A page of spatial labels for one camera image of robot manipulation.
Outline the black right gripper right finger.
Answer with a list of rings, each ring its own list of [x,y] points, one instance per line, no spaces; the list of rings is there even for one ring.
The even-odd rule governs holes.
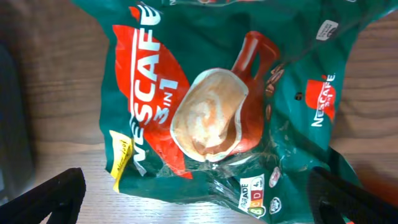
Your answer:
[[[314,167],[307,196],[315,224],[396,224],[397,208],[322,167]]]

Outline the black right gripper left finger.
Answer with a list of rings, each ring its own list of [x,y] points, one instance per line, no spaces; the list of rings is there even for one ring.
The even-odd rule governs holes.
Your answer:
[[[75,224],[86,192],[81,168],[70,168],[1,206],[2,224]]]

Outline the orange yellow spaghetti packet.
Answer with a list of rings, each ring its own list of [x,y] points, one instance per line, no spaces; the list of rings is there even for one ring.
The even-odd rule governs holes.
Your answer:
[[[364,189],[394,208],[397,208],[397,177],[370,167],[358,169],[357,175]]]

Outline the green Nescafe coffee bag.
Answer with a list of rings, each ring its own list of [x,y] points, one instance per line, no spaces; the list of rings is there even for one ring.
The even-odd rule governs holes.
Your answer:
[[[314,167],[360,185],[329,145],[358,34],[391,0],[80,0],[109,39],[100,129],[122,194],[313,220]]]

